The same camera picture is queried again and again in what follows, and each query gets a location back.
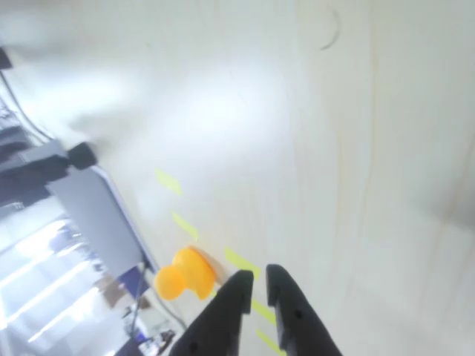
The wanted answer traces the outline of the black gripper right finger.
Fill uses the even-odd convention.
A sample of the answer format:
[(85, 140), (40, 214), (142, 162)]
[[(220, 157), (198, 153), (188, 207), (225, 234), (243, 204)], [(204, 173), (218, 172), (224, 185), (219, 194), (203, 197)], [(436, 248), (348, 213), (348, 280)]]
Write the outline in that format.
[(299, 285), (282, 266), (266, 267), (267, 304), (275, 311), (280, 350), (287, 355), (338, 356), (341, 351)]

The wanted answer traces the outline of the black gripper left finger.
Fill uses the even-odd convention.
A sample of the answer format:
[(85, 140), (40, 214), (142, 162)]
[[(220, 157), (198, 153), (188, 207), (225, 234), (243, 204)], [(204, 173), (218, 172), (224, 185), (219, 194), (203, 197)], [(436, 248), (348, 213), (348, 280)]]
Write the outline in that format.
[(253, 282), (249, 270), (234, 273), (174, 343), (171, 354), (238, 355), (242, 318), (251, 311)]

